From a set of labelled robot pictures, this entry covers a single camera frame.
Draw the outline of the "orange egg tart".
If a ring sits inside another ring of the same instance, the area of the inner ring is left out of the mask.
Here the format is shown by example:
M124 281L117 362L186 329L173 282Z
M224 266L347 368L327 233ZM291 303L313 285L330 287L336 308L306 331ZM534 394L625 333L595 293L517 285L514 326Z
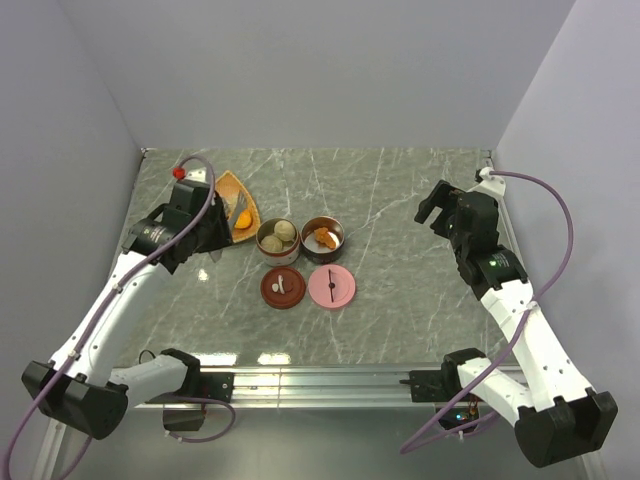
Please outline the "orange egg tart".
M248 230L253 225L253 215L249 209L244 209L239 213L234 224L236 230Z

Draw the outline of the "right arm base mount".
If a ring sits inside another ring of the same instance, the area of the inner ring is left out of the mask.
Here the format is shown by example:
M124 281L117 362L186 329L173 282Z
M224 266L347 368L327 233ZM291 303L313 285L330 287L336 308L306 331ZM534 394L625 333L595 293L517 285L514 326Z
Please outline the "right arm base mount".
M399 379L399 383L408 388L412 403L430 403L436 413L443 410L444 406L456 394L455 390L449 388L440 368L411 368ZM482 416L480 399L473 394L467 394L454 407L444 413L437 421L435 430L438 433L449 432L456 427L464 426L464 429L457 434L462 437L474 435L483 427L480 423L476 425L470 425L470 423L479 420Z

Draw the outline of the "fried chicken piece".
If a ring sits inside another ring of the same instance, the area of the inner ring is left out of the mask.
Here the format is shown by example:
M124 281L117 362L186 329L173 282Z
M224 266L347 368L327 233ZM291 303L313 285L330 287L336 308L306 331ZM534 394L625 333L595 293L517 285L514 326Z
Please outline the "fried chicken piece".
M315 241L330 250L337 248L337 243L332 237L332 232L327 227L320 227L314 230Z

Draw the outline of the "steamed bun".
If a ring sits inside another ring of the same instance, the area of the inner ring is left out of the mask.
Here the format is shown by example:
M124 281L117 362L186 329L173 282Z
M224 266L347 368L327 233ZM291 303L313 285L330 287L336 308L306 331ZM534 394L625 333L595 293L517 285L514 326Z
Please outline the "steamed bun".
M260 246L263 250L269 253L280 253L283 250L283 241L276 235L267 235L261 242Z
M297 236L297 230L291 222L279 220L274 225L273 234L283 243L293 242Z

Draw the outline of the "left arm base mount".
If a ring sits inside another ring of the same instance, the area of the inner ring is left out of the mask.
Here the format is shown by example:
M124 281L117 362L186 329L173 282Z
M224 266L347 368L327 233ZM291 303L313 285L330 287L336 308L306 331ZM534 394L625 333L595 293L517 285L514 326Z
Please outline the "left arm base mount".
M171 392L153 398L147 406L162 407L162 423L170 436L200 432L209 409L231 405L235 374L205 372L199 375L195 388L189 392Z

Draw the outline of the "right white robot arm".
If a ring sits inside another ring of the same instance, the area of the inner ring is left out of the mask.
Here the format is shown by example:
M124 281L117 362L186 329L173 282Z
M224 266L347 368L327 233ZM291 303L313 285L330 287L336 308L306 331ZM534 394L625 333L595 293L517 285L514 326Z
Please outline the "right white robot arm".
M419 204L415 220L435 219L458 272L496 321L508 344L489 359L477 349L448 354L441 388L448 402L473 395L513 427L525 458L542 468L599 450L618 414L613 396L598 392L571 361L539 306L539 291L517 255L499 242L502 178L490 175L464 191L441 180Z

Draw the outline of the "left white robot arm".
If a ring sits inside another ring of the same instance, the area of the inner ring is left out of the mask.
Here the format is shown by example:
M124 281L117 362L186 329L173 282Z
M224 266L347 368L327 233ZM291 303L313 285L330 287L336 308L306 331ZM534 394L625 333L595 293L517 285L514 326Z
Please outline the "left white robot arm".
M200 361L175 348L145 365L115 363L135 323L179 265L230 246L220 196L189 179L130 230L112 277L64 345L32 361L22 382L44 415L95 440L108 437L133 407L163 395L180 402L202 388Z

